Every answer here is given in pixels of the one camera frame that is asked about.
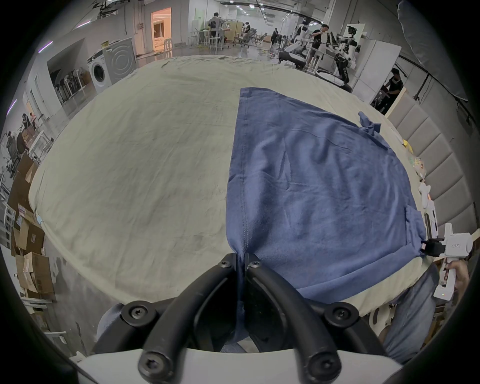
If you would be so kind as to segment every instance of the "person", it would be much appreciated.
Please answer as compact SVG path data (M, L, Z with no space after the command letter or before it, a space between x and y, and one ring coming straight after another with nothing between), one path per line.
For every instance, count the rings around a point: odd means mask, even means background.
M328 33L328 25L327 24L322 24L321 29L315 29L312 33L313 37L313 43L312 43L312 48L314 49L319 49L320 44L322 43L322 35L325 35ZM312 61L312 58L315 56L315 51L313 49L310 50L310 54L308 55L307 58L307 65L306 67L309 66L310 61Z
M17 135L17 151L18 151L18 155L21 155L23 152L28 151L28 147L27 147L27 144L25 143L22 132L18 133Z
M390 80L388 80L387 84L385 85L385 87L390 88L388 88L388 92L386 92L384 99L376 108L378 111L381 112L382 115L387 113L387 111L392 106L393 102L403 88L403 82L400 78L400 71L397 68L392 68L392 73L393 76L390 78Z
M208 21L208 26L210 27L210 37L216 37L217 31L221 30L224 20L218 17L218 12L213 14L213 17Z
M467 262L457 260L445 266L448 271L455 269L455 288L458 300L463 297L469 282ZM431 264L418 281L400 295L396 301L395 316L388 329L383 346L387 356L400 364L411 360L423 345L435 313L436 299L433 297L439 282L438 269Z
M10 157L13 158L13 156L16 154L15 151L17 150L13 143L15 143L15 139L12 136L12 132L8 131L8 140L7 140L7 150L8 153L10 154Z
M37 129L38 127L36 126L36 123L35 123L36 116L35 116L35 114L34 114L33 112L30 112L30 118L32 119L33 129L34 129L34 131L36 131L36 129Z
M30 120L28 119L28 116L25 113L22 115L22 124L24 125L24 129L27 129L32 125L30 123Z
M277 37L278 37L278 30L275 28L275 30L272 33L272 45L276 43Z

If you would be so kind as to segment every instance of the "black shirt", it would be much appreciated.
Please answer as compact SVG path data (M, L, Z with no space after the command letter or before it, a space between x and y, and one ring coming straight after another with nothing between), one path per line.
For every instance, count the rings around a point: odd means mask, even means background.
M403 88L403 82L402 80L395 80L395 78L392 76L392 78L389 80L390 82L390 87L388 88L388 90L390 92L392 91L401 91L402 88ZM396 95L389 95L390 97L393 97L394 99L398 96L398 94Z
M313 33L320 32L320 29L315 29ZM322 35L317 35L313 38L312 48L318 49L320 47L320 43L322 42Z

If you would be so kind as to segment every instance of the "gray floor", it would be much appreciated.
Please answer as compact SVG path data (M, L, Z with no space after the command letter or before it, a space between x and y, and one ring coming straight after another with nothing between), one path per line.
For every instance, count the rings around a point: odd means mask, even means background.
M271 58L268 52L270 44L263 43L256 47L225 47L223 51L210 52L207 48L175 48L172 52L152 53L137 59L137 65L142 67L152 61L172 56L190 56L203 54L228 55L246 57L258 60L277 60ZM69 99L63 109L45 122L43 129L49 136L56 139L73 116L81 110L95 95L95 87L88 84L82 91ZM96 341L96 327L105 311L116 302L96 289L90 282L80 276L76 270L65 261L52 243L45 238L45 251L50 259L52 279L55 289L55 302L48 308L48 324L52 332L66 331L67 345L56 342L56 345L68 356L77 351L89 355Z

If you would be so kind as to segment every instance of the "white stool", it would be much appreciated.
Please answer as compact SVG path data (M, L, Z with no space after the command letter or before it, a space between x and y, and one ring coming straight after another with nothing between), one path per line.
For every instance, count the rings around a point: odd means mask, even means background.
M210 48L210 51L212 51L213 49L215 51L218 50L219 46L218 44L220 43L221 44L221 37L211 37L209 38L209 48Z

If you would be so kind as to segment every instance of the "beige tablecloth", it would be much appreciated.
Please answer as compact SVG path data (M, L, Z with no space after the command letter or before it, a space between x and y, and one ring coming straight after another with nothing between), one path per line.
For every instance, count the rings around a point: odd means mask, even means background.
M30 204L64 258L121 302L177 296L231 252L225 199L243 87L265 87L359 124L382 123L421 207L418 178L389 121L321 79L226 56L154 61L105 90L67 125L40 165ZM361 314L428 266L416 258L348 299Z

